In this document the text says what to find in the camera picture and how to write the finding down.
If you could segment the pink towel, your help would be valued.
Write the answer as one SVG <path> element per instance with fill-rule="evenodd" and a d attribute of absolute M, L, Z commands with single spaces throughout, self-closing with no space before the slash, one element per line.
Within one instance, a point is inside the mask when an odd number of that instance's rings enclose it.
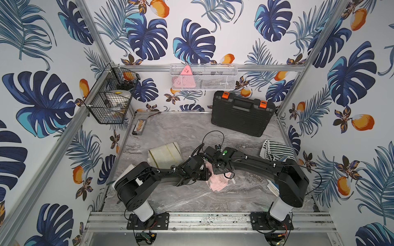
<path fill-rule="evenodd" d="M 213 173 L 212 164 L 209 162 L 206 163 L 206 167 L 211 172 L 211 176 L 206 183 L 213 192 L 219 192 L 228 186 L 230 179 L 226 178 L 225 175 L 231 176 L 231 173 L 216 175 Z"/>

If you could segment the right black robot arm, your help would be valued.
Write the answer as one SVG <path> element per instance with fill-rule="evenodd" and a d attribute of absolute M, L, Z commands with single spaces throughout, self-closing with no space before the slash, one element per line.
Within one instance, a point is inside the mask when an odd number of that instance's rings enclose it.
<path fill-rule="evenodd" d="M 303 207 L 309 179 L 293 159 L 270 161 L 229 147 L 224 151 L 207 147 L 198 155 L 211 163 L 215 175 L 241 170 L 275 183 L 279 196 L 269 209 L 269 218 L 284 221 L 292 209 Z"/>

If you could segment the cream striped towel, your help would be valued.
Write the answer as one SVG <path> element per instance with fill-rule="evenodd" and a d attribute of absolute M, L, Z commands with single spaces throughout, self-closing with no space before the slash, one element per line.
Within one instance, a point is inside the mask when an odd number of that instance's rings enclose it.
<path fill-rule="evenodd" d="M 172 142 L 148 150 L 147 162 L 158 169 L 170 169 L 183 162 L 180 147 L 177 142 Z"/>

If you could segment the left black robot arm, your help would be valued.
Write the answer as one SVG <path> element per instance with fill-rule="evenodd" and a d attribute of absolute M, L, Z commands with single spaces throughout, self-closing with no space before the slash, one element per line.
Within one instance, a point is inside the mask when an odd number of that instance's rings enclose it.
<path fill-rule="evenodd" d="M 180 187 L 196 181 L 208 181 L 211 176 L 205 160 L 195 155 L 169 169 L 155 168 L 147 162 L 130 165 L 114 182 L 113 188 L 126 211 L 132 212 L 141 222 L 146 222 L 155 215 L 147 200 L 161 183 Z"/>

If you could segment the clear plastic vacuum bag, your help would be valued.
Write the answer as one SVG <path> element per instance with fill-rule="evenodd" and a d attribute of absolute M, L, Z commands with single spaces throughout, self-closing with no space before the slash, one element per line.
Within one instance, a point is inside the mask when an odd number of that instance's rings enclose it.
<path fill-rule="evenodd" d="M 203 152 L 203 151 L 206 149 L 206 147 L 204 147 L 204 146 L 205 146 L 205 143 L 204 143 L 204 142 L 202 142 L 200 145 L 198 145 L 198 146 L 193 150 L 193 152 L 192 152 L 192 154 L 191 154 L 190 157 L 193 157 L 193 156 L 198 155 L 199 153 Z M 217 149 L 217 150 L 222 151 L 220 145 L 216 145 L 214 148 Z M 225 175 L 225 177 L 226 177 L 226 178 L 229 178 L 229 179 L 234 178 L 234 176 L 235 176 L 235 174 L 233 174 L 233 175 L 231 175 L 231 176 L 226 176 L 226 175 Z"/>

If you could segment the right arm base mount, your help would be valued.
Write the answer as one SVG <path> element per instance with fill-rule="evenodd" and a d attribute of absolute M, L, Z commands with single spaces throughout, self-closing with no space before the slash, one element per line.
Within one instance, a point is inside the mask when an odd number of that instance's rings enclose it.
<path fill-rule="evenodd" d="M 288 214 L 283 221 L 273 218 L 269 212 L 251 212 L 250 222 L 256 231 L 288 231 L 293 230 L 291 216 Z"/>

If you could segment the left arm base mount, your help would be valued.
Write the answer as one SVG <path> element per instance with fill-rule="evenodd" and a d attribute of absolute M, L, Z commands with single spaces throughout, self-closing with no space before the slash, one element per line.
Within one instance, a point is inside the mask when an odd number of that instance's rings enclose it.
<path fill-rule="evenodd" d="M 137 215 L 130 214 L 127 223 L 127 230 L 168 230 L 169 213 L 154 214 L 145 222 L 142 222 Z"/>

